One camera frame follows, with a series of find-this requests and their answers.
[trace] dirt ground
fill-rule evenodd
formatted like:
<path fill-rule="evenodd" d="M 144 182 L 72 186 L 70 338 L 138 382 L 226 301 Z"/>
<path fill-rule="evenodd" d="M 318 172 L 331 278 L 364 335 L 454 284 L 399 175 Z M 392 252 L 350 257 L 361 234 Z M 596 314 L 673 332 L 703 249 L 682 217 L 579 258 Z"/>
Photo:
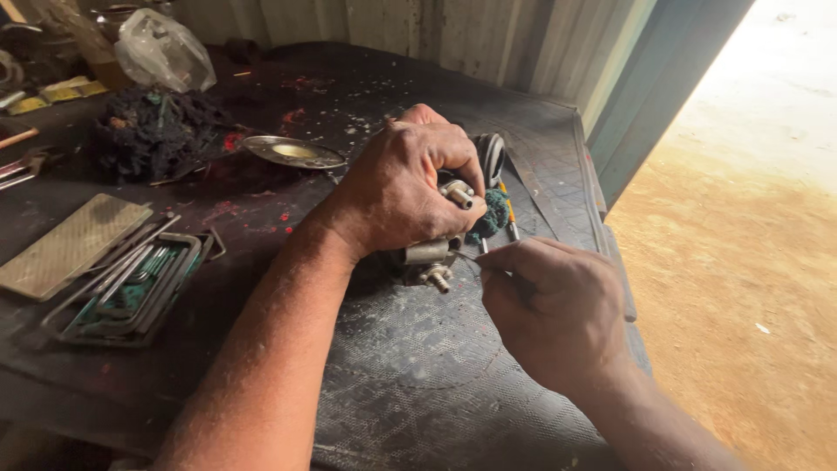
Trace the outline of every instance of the dirt ground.
<path fill-rule="evenodd" d="M 753 469 L 837 463 L 836 13 L 758 0 L 607 220 L 657 381 Z"/>

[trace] right hand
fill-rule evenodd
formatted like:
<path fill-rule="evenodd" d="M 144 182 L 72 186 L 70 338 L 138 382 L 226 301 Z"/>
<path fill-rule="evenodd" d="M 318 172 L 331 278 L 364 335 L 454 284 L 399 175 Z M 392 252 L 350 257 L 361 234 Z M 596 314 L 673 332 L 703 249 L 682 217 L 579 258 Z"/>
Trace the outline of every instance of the right hand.
<path fill-rule="evenodd" d="M 624 289 L 608 258 L 532 237 L 477 263 L 503 345 L 541 386 L 573 400 L 628 360 Z"/>

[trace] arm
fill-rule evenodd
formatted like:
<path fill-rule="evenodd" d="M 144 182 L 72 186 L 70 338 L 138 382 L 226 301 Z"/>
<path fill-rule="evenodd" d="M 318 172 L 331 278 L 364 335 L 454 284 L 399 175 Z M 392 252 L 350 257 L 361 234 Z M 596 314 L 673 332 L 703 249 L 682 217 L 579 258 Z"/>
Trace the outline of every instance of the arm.
<path fill-rule="evenodd" d="M 630 469 L 742 469 L 630 359 L 622 283 L 609 259 L 535 237 L 477 261 L 503 345 L 533 380 L 584 412 Z"/>
<path fill-rule="evenodd" d="M 442 167 L 475 187 L 470 210 L 436 190 Z M 308 469 L 323 368 L 352 268 L 372 251 L 469 229 L 485 213 L 484 195 L 476 150 L 461 128 L 426 106 L 388 123 L 289 237 L 154 469 Z"/>

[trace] green scouring pad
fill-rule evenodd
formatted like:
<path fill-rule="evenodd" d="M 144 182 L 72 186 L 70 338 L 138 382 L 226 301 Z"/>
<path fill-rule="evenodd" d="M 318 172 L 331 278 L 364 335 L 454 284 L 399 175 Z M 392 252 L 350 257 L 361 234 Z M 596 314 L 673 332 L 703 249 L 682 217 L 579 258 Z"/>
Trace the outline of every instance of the green scouring pad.
<path fill-rule="evenodd" d="M 465 242 L 476 246 L 481 237 L 491 237 L 509 224 L 509 195 L 501 189 L 489 189 L 485 192 L 485 204 L 488 210 L 479 218 L 474 227 L 465 236 Z"/>

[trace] workbench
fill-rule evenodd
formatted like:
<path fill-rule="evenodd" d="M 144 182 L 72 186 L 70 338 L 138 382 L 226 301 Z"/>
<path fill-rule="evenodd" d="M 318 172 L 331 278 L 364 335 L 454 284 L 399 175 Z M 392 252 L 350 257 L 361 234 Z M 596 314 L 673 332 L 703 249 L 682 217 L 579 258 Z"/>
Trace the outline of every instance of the workbench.
<path fill-rule="evenodd" d="M 499 132 L 514 161 L 503 179 L 521 235 L 557 237 L 620 262 L 571 107 L 347 44 L 288 46 L 253 66 L 211 52 L 218 84 L 209 94 L 236 122 L 318 142 L 349 156 L 349 166 L 385 117 L 419 102 L 469 134 Z M 229 252 L 201 267 L 146 349 L 48 338 L 39 322 L 72 286 L 40 304 L 1 291 L 0 418 L 154 456 L 250 292 L 334 179 L 244 151 L 213 163 L 202 181 L 111 184 L 85 151 L 106 98 L 22 117 L 41 134 L 4 151 L 0 164 L 35 145 L 77 150 L 51 173 L 0 193 L 0 264 L 98 193 L 180 214 L 177 232 L 214 226 Z M 489 245 L 508 241 L 503 231 Z M 323 379 L 314 462 L 339 469 L 621 468 L 581 412 L 529 379 L 502 347 L 480 303 L 478 269 L 464 259 L 453 268 L 444 296 L 394 286 L 369 263 L 353 274 Z M 650 374 L 639 332 L 627 327 L 634 359 Z"/>

